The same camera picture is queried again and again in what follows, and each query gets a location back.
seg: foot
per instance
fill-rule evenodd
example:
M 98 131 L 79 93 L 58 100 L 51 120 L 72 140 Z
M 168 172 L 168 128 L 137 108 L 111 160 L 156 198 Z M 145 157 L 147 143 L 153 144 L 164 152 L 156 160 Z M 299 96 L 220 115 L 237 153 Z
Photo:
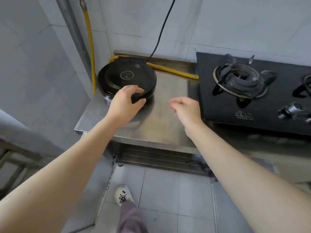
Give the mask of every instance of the foot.
M 134 204 L 134 199 L 131 195 L 130 189 L 126 185 L 118 186 L 115 190 L 115 200 L 119 206 L 126 201 L 131 201 Z

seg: gas stove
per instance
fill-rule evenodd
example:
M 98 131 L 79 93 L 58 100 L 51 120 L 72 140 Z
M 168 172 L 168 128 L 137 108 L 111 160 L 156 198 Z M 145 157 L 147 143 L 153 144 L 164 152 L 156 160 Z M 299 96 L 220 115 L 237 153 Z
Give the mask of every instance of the gas stove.
M 206 120 L 311 135 L 311 67 L 197 52 Z

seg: purple pants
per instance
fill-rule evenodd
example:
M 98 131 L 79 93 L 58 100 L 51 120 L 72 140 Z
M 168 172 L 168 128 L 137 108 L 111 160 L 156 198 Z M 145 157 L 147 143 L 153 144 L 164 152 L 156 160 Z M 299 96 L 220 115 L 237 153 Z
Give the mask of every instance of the purple pants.
M 139 208 L 133 202 L 126 201 L 121 205 L 117 233 L 148 233 Z

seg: black lid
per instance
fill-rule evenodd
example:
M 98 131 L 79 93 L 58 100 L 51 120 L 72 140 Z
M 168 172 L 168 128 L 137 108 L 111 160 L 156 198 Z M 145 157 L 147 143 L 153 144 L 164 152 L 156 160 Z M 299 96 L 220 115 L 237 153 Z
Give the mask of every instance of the black lid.
M 140 97 L 156 86 L 155 71 L 144 60 L 133 57 L 119 56 L 117 60 L 103 67 L 97 78 L 101 92 L 112 97 L 127 85 L 138 85 L 144 89 L 145 92 Z

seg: yellow hose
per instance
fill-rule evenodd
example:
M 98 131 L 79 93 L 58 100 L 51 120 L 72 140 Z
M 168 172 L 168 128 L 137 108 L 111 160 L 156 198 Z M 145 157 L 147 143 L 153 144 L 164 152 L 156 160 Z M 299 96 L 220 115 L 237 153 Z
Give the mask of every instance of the yellow hose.
M 83 11 L 86 29 L 87 29 L 87 37 L 89 40 L 90 46 L 90 53 L 91 53 L 91 69 L 92 69 L 92 87 L 93 87 L 93 95 L 96 92 L 96 73 L 95 73 L 95 56 L 94 56 L 94 46 L 93 46 L 93 36 L 92 36 L 92 29 L 91 23 L 89 18 L 89 13 L 87 10 Z
M 116 60 L 119 56 L 125 56 L 125 55 L 115 55 L 115 56 L 113 56 L 113 57 L 111 57 L 109 59 L 109 63 L 111 63 L 112 61 Z M 185 72 L 182 72 L 182 71 L 173 70 L 173 69 L 170 69 L 170 68 L 167 68 L 167 67 L 164 67 L 164 66 L 160 66 L 160 65 L 156 65 L 156 64 L 152 64 L 152 63 L 149 63 L 149 62 L 147 62 L 147 65 L 149 65 L 150 67 L 152 67 L 154 69 L 163 70 L 163 71 L 166 71 L 166 72 L 170 72 L 170 73 L 173 73 L 173 74 L 178 74 L 178 75 L 181 75 L 181 76 L 184 76 L 184 77 L 188 77 L 188 78 L 199 79 L 199 76 L 194 75 L 194 74 L 188 74 L 188 73 L 185 73 Z

